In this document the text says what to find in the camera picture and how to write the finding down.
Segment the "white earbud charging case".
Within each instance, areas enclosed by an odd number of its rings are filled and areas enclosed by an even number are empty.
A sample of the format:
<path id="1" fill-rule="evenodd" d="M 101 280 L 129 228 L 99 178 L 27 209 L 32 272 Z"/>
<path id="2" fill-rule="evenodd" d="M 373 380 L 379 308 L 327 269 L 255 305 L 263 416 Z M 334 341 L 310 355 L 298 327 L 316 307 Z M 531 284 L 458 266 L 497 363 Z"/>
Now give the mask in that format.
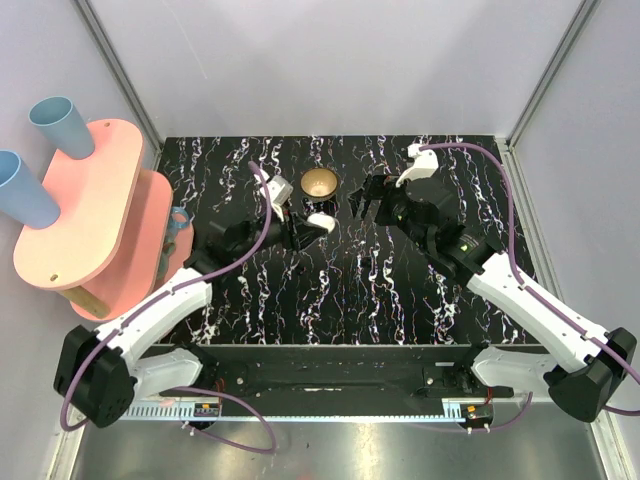
<path id="1" fill-rule="evenodd" d="M 312 213 L 310 214 L 306 221 L 309 224 L 312 224 L 314 226 L 320 227 L 320 228 L 324 228 L 325 230 L 327 230 L 329 233 L 331 233 L 336 226 L 336 219 L 330 215 L 327 215 L 323 212 L 316 212 L 316 213 Z"/>

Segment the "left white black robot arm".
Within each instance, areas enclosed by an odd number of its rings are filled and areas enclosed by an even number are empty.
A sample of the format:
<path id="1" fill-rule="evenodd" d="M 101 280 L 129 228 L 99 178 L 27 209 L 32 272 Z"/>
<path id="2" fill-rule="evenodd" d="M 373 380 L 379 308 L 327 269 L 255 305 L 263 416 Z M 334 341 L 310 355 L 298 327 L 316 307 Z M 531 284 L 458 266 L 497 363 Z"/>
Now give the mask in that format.
<path id="1" fill-rule="evenodd" d="M 63 429 L 75 428 L 68 420 L 70 408 L 104 428 L 134 402 L 164 391 L 184 386 L 193 395 L 208 394 L 216 382 L 210 356 L 183 346 L 149 357 L 149 348 L 211 302 L 214 279 L 273 246 L 304 250 L 335 227 L 335 219 L 324 213 L 267 214 L 228 227 L 210 223 L 183 266 L 159 290 L 94 330 L 78 326 L 66 335 L 54 378 L 63 398 Z"/>

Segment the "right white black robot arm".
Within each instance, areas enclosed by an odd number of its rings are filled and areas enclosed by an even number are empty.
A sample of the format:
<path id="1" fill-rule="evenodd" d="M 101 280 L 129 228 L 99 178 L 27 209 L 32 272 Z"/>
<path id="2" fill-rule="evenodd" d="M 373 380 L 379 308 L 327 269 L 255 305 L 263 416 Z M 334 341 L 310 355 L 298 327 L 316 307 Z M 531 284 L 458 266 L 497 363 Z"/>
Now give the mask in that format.
<path id="1" fill-rule="evenodd" d="M 370 175 L 348 200 L 357 217 L 378 202 L 377 225 L 398 228 L 438 273 L 495 305 L 545 348 L 543 354 L 481 348 L 454 371 L 460 393 L 509 387 L 548 395 L 585 423 L 605 410 L 632 362 L 632 333 L 585 319 L 523 273 L 497 240 L 459 221 L 454 195 L 435 179 Z"/>

